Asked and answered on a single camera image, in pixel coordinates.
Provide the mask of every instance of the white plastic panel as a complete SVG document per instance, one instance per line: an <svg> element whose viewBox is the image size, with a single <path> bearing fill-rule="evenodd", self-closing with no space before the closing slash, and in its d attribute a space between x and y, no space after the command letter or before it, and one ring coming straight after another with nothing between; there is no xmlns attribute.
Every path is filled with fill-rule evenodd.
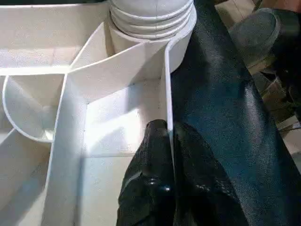
<svg viewBox="0 0 301 226"><path fill-rule="evenodd" d="M132 156L85 158L78 225L116 225L118 196Z"/></svg>
<svg viewBox="0 0 301 226"><path fill-rule="evenodd" d="M107 12L107 2L1 6L1 67L70 65Z"/></svg>
<svg viewBox="0 0 301 226"><path fill-rule="evenodd" d="M0 90L3 89L5 76L0 76ZM0 101L0 144L2 141L7 137L9 132L12 130L12 125L8 121L4 109L2 101Z"/></svg>
<svg viewBox="0 0 301 226"><path fill-rule="evenodd" d="M71 65L71 69L83 67L114 55L108 24L102 22L88 39Z"/></svg>
<svg viewBox="0 0 301 226"><path fill-rule="evenodd" d="M43 201L49 150L16 130L0 145L0 225L18 225L36 201Z"/></svg>
<svg viewBox="0 0 301 226"><path fill-rule="evenodd" d="M42 221L45 226L72 226L76 218L87 102L78 93L69 76L65 78L63 87L48 171L47 198Z"/></svg>
<svg viewBox="0 0 301 226"><path fill-rule="evenodd" d="M11 124L28 138L51 142L62 84L62 74L8 76L3 104Z"/></svg>

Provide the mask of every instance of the white plastic divider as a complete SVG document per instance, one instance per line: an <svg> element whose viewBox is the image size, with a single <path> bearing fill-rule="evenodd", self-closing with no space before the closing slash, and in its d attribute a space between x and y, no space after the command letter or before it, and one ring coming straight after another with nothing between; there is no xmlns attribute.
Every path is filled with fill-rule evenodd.
<svg viewBox="0 0 301 226"><path fill-rule="evenodd" d="M49 144L36 143L15 129L0 145L0 225L39 225L34 222L42 216L49 151Z"/></svg>
<svg viewBox="0 0 301 226"><path fill-rule="evenodd" d="M63 77L63 74L6 77L3 108L21 134L35 141L52 142Z"/></svg>
<svg viewBox="0 0 301 226"><path fill-rule="evenodd" d="M5 76L0 76L0 90L3 89L4 80ZM5 115L2 101L0 101L0 144L7 137L12 128L13 126L10 124Z"/></svg>
<svg viewBox="0 0 301 226"><path fill-rule="evenodd" d="M107 17L108 2L0 6L0 65L69 67Z"/></svg>
<svg viewBox="0 0 301 226"><path fill-rule="evenodd" d="M184 57L195 22L194 8L190 22L171 40L130 43L117 35L125 43L117 50L121 42L111 30L116 54L68 73L42 226L116 223L122 178L146 124L167 120L172 135L170 73Z"/></svg>

